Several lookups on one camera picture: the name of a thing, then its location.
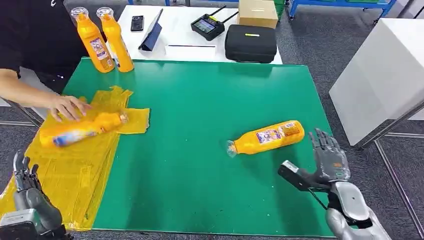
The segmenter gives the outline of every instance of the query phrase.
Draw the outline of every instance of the standing bottle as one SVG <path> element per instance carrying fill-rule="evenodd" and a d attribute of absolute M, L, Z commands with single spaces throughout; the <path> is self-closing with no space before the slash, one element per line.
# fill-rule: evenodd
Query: standing bottle
<path fill-rule="evenodd" d="M 121 27 L 115 21 L 114 11 L 110 7 L 101 7 L 97 10 L 97 16 L 101 20 L 103 32 L 110 46 L 110 53 L 116 62 L 120 72 L 126 73 L 134 69 L 127 47 L 121 37 Z"/>
<path fill-rule="evenodd" d="M 101 73 L 112 71 L 115 65 L 99 28 L 89 18 L 89 11 L 84 7 L 76 7 L 70 11 L 70 15 L 76 20 L 79 37 L 95 68 Z"/>

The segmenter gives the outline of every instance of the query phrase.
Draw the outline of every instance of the robot finger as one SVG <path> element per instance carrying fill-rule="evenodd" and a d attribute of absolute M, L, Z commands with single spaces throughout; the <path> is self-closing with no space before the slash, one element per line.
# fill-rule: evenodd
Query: robot finger
<path fill-rule="evenodd" d="M 339 143 L 337 142 L 337 140 L 334 137 L 331 137 L 331 141 L 332 141 L 332 143 L 334 144 L 334 147 L 337 150 L 342 150 L 342 149 L 340 149 L 340 145 L 339 145 Z"/>
<path fill-rule="evenodd" d="M 13 171 L 15 173 L 24 170 L 23 159 L 24 154 L 21 150 L 18 150 L 13 156 Z"/>
<path fill-rule="evenodd" d="M 312 146 L 314 148 L 318 148 L 320 144 L 315 140 L 314 134 L 312 132 L 309 132 L 309 139 L 312 142 Z"/>
<path fill-rule="evenodd" d="M 29 157 L 24 157 L 22 160 L 22 165 L 23 165 L 23 169 L 27 170 L 28 172 L 30 171 L 30 158 Z"/>
<path fill-rule="evenodd" d="M 37 175 L 37 170 L 39 169 L 39 165 L 38 164 L 34 164 L 34 166 L 32 166 L 31 168 L 31 175 Z"/>
<path fill-rule="evenodd" d="M 334 147 L 334 143 L 333 143 L 333 141 L 331 140 L 331 136 L 328 134 L 328 133 L 326 133 L 325 131 L 323 131 L 323 133 L 324 133 L 324 136 L 325 136 L 325 141 L 327 142 L 327 145 L 331 148 L 331 147 Z"/>
<path fill-rule="evenodd" d="M 326 137 L 324 136 L 323 132 L 319 128 L 315 128 L 316 135 L 318 136 L 319 145 L 322 149 L 325 149 L 327 146 Z"/>

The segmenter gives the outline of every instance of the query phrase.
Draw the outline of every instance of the blue shelf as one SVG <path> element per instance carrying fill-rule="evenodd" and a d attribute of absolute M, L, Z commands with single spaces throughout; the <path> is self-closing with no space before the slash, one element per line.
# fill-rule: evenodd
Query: blue shelf
<path fill-rule="evenodd" d="M 369 2 L 348 2 L 346 0 L 336 1 L 319 1 L 319 0 L 290 0 L 290 17 L 295 16 L 296 8 L 298 5 L 312 5 L 312 6 L 328 6 L 328 7 L 349 7 L 349 8 L 363 8 L 363 9 L 382 9 L 381 17 L 389 13 L 396 0 L 379 0 L 376 3 Z"/>

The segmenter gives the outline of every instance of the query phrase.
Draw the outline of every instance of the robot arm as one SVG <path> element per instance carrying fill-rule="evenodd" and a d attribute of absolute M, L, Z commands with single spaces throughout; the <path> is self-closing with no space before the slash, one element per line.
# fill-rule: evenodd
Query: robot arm
<path fill-rule="evenodd" d="M 0 239 L 69 240 L 59 209 L 44 194 L 37 176 L 38 165 L 29 169 L 30 158 L 18 151 L 13 157 L 16 211 L 0 219 Z"/>
<path fill-rule="evenodd" d="M 318 140 L 309 133 L 316 162 L 315 173 L 310 174 L 286 160 L 278 174 L 299 191 L 314 195 L 326 209 L 326 222 L 336 237 L 342 240 L 390 240 L 359 188 L 348 182 L 351 171 L 345 152 L 336 139 L 319 129 L 315 131 Z M 328 205 L 325 206 L 314 192 L 327 193 Z"/>

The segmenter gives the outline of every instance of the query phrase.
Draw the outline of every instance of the yellow plastic bag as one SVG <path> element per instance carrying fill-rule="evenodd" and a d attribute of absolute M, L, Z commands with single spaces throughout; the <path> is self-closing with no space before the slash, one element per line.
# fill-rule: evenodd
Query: yellow plastic bag
<path fill-rule="evenodd" d="M 118 132 L 145 133 L 149 126 L 149 109 L 126 109 L 131 94 L 118 86 L 111 87 L 111 91 L 99 90 L 91 102 L 92 109 L 84 117 L 94 118 L 100 112 L 124 110 L 129 122 L 117 131 L 89 137 L 63 148 L 42 147 L 37 132 L 26 150 L 25 155 L 31 159 L 30 166 L 40 166 L 38 178 L 43 191 L 62 213 L 67 229 L 84 231 L 92 228 L 118 146 Z M 41 128 L 58 124 L 61 123 L 49 115 Z M 0 216 L 15 211 L 15 191 L 12 177 L 0 195 Z"/>

